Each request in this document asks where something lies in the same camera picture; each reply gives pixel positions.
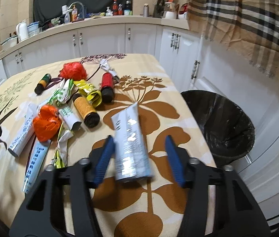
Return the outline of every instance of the floral tablecloth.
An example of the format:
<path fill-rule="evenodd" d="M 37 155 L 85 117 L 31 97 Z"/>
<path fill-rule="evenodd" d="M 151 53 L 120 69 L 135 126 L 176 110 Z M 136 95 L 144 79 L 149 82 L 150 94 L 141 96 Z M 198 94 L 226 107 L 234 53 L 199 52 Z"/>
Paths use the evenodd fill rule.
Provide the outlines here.
<path fill-rule="evenodd" d="M 36 84 L 46 73 L 57 77 L 63 64 L 69 61 L 27 70 L 12 76 L 0 86 L 1 139 L 8 145 L 24 122 L 28 104 L 41 103 L 59 85 L 55 84 L 37 96 L 34 93 Z M 91 76 L 99 64 L 94 58 L 86 61 L 84 67 L 88 76 Z M 104 237 L 176 236 L 185 209 L 187 191 L 174 181 L 164 148 L 165 137 L 171 134 L 175 143 L 186 148 L 191 156 L 215 166 L 212 155 L 185 101 L 153 56 L 111 56 L 110 65 L 121 78 L 120 84 L 115 86 L 115 100 L 99 107 L 101 121 L 97 127 L 88 129 L 82 125 L 69 140 L 68 164 L 88 157 L 92 148 L 102 146 L 107 135 L 114 136 L 111 116 L 137 101 L 154 178 L 144 182 L 117 183 L 114 179 L 114 161 L 111 159 L 104 182 L 98 189 L 90 190 L 95 213 Z M 98 86 L 103 73 L 100 69 L 90 82 Z M 76 113 L 72 102 L 70 105 Z M 33 138 L 21 156 L 14 158 L 0 143 L 0 220 L 8 227 L 24 200 L 22 186 L 32 144 Z M 45 165 L 53 158 L 55 146 L 56 142 L 52 140 Z M 66 227 L 69 233 L 74 234 L 69 187 L 64 188 L 64 191 Z M 210 188 L 207 233 L 213 227 L 214 200 L 215 192 Z"/>

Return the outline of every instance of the white kettle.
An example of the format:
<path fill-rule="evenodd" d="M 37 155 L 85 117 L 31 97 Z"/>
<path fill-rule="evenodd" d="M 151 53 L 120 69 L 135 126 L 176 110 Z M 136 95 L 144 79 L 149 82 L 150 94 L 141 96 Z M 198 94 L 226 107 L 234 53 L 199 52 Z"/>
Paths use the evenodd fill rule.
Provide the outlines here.
<path fill-rule="evenodd" d="M 19 42 L 29 38 L 28 29 L 25 20 L 20 22 L 16 27 L 16 32 L 19 37 Z"/>

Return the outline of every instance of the orange plastic bag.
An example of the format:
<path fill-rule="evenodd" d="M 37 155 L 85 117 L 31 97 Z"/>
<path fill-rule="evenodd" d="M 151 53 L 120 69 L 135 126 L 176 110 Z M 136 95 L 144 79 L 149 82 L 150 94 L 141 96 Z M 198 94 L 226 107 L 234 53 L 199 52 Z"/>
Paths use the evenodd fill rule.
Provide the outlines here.
<path fill-rule="evenodd" d="M 34 132 L 40 142 L 51 139 L 61 124 L 57 109 L 51 105 L 44 105 L 37 117 L 33 119 Z"/>
<path fill-rule="evenodd" d="M 87 78 L 87 72 L 80 62 L 65 63 L 63 69 L 60 71 L 60 77 L 65 79 L 73 79 L 79 81 Z"/>

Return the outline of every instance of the trash can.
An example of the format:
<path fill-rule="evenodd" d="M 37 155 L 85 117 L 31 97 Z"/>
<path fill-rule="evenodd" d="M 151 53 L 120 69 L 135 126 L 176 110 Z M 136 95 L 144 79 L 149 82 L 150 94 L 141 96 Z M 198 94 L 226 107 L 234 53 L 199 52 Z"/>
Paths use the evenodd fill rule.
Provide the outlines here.
<path fill-rule="evenodd" d="M 254 145 L 255 129 L 250 118 L 231 100 L 217 93 L 182 92 L 217 167 L 246 156 Z"/>

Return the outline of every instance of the plaid fabric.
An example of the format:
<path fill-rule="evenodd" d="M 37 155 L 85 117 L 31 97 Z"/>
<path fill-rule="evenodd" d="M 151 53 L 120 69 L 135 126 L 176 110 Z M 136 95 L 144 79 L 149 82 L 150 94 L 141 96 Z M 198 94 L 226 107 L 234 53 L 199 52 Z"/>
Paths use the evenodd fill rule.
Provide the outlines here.
<path fill-rule="evenodd" d="M 189 0 L 189 25 L 279 80 L 279 0 Z"/>

